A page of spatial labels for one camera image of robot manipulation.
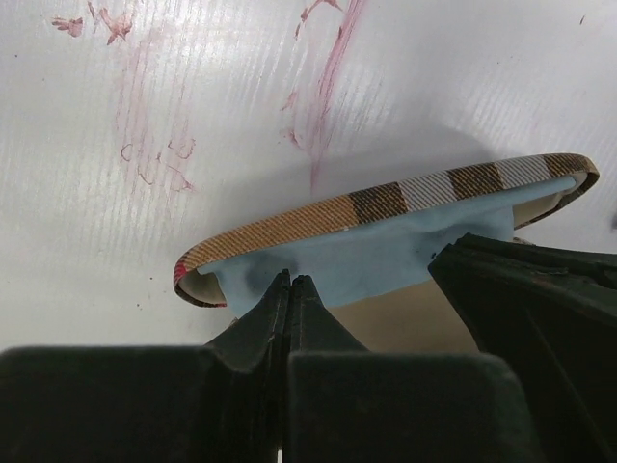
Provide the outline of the blue cleaning cloth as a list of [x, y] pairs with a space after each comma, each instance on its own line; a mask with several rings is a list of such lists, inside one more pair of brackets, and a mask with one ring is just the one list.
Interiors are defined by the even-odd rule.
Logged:
[[459, 200], [204, 264], [198, 273], [216, 277], [228, 307], [238, 315], [256, 304], [282, 269], [310, 275], [326, 306], [344, 306], [427, 282], [435, 255], [468, 232], [511, 240], [515, 206], [574, 184], [572, 177], [562, 177]]

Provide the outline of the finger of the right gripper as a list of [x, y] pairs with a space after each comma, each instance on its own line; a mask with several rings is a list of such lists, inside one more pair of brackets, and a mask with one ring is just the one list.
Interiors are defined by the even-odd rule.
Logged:
[[467, 234], [429, 272], [520, 379], [547, 461], [615, 461], [615, 255]]

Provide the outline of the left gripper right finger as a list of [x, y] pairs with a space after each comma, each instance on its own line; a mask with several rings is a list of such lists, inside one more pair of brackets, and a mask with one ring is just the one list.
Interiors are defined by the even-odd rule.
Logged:
[[287, 462], [526, 462], [522, 386], [486, 354], [367, 351], [325, 309], [313, 280], [289, 302]]

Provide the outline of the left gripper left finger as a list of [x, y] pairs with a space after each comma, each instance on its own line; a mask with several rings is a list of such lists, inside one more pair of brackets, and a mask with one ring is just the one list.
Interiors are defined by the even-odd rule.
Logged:
[[290, 276], [191, 346], [26, 346], [1, 355], [5, 462], [274, 462]]

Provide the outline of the plaid glasses case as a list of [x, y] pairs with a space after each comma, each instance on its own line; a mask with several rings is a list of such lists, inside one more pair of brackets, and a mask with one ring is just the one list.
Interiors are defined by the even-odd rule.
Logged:
[[468, 233], [514, 242], [599, 176], [583, 155], [546, 153], [343, 194], [207, 238], [176, 263], [174, 291], [241, 317], [287, 270], [311, 276], [326, 308], [371, 350], [472, 352], [429, 264]]

